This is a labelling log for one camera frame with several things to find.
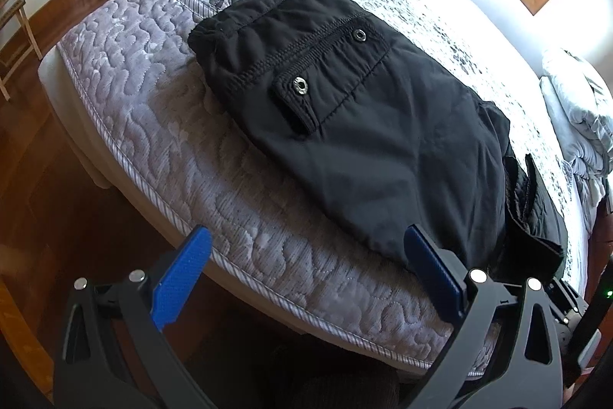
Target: wooden folding stand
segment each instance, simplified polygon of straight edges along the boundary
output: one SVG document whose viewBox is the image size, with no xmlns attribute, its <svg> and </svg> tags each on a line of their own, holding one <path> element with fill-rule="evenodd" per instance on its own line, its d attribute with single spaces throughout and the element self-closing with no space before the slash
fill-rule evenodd
<svg viewBox="0 0 613 409">
<path fill-rule="evenodd" d="M 24 59 L 26 59 L 27 56 L 32 51 L 34 51 L 36 53 L 36 56 L 38 56 L 38 59 L 42 60 L 41 50 L 36 43 L 36 39 L 34 38 L 34 34 L 32 33 L 32 28 L 30 27 L 30 22 L 28 21 L 26 12 L 23 9 L 26 4 L 26 1 L 14 0 L 13 4 L 7 7 L 10 1 L 11 0 L 0 0 L 0 13 L 3 12 L 2 15 L 0 15 L 0 30 L 2 30 L 6 26 L 8 21 L 10 21 L 10 19 L 15 16 L 19 21 L 21 28 L 26 32 L 26 35 L 28 36 L 28 39 L 30 41 L 30 46 L 19 57 L 17 56 L 19 55 L 19 51 L 21 48 L 19 48 L 17 52 L 15 52 L 10 57 L 7 63 L 0 61 L 0 90 L 2 91 L 2 94 L 7 101 L 10 100 L 10 96 L 8 95 L 8 92 L 6 90 L 6 82 L 12 77 L 15 70 L 19 67 L 19 65 L 21 65 Z"/>
</svg>

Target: blue gripper pad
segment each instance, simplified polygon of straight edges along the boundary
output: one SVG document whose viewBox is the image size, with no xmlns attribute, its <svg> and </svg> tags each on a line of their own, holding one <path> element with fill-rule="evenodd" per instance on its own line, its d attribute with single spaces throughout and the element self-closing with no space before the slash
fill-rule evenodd
<svg viewBox="0 0 613 409">
<path fill-rule="evenodd" d="M 201 225 L 196 226 L 153 290 L 151 319 L 159 331 L 179 317 L 211 255 L 211 241 L 211 233 Z"/>
<path fill-rule="evenodd" d="M 439 249 L 417 225 L 405 231 L 405 254 L 439 317 L 454 326 L 465 317 L 466 268 L 449 250 Z"/>
</svg>

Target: silver grommet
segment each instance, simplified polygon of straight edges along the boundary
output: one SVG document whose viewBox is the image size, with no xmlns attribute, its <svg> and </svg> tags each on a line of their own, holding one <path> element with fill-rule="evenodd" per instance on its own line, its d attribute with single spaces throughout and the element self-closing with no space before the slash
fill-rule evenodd
<svg viewBox="0 0 613 409">
<path fill-rule="evenodd" d="M 357 40 L 358 42 L 366 42 L 366 32 L 363 31 L 361 28 L 356 28 L 353 31 L 353 38 L 355 40 Z"/>
<path fill-rule="evenodd" d="M 541 289 L 541 282 L 536 278 L 528 279 L 528 286 L 531 290 L 539 291 Z"/>
<path fill-rule="evenodd" d="M 130 276 L 128 276 L 128 279 L 130 279 L 130 281 L 132 281 L 133 283 L 140 283 L 140 281 L 145 279 L 145 271 L 140 269 L 133 270 L 130 273 Z"/>
<path fill-rule="evenodd" d="M 308 83 L 302 77 L 296 77 L 292 81 L 293 89 L 300 95 L 305 95 L 308 92 Z"/>
<path fill-rule="evenodd" d="M 470 271 L 470 278 L 476 283 L 485 283 L 487 281 L 487 274 L 480 269 L 473 269 Z"/>
<path fill-rule="evenodd" d="M 82 290 L 87 287 L 87 279 L 79 278 L 75 281 L 75 289 Z"/>
</svg>

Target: hardwood floor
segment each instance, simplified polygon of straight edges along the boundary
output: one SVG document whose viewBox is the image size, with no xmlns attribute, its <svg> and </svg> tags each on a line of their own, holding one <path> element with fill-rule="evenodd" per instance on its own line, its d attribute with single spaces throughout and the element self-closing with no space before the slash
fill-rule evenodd
<svg viewBox="0 0 613 409">
<path fill-rule="evenodd" d="M 37 34 L 46 53 L 106 0 L 75 0 L 53 30 Z M 116 189 L 96 187 L 54 122 L 30 55 L 0 104 L 0 275 L 45 350 L 53 356 L 64 305 L 77 277 L 114 282 L 171 249 Z M 205 276 L 169 341 L 183 360 L 228 314 L 267 320 Z M 283 327 L 268 323 L 273 329 Z"/>
</svg>

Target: mattress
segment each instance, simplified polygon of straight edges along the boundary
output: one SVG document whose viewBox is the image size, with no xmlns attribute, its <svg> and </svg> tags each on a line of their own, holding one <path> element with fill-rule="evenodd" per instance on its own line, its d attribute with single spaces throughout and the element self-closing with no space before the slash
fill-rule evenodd
<svg viewBox="0 0 613 409">
<path fill-rule="evenodd" d="M 418 280 L 357 245 L 240 133 L 187 45 L 232 0 L 109 0 L 70 30 L 39 75 L 71 145 L 102 187 L 117 186 L 177 246 L 202 223 L 205 273 L 294 327 L 422 375 L 444 346 Z M 354 0 L 437 59 L 511 121 L 569 233 L 565 278 L 587 280 L 587 237 L 538 79 L 469 0 Z M 471 376 L 483 373 L 493 325 Z"/>
</svg>

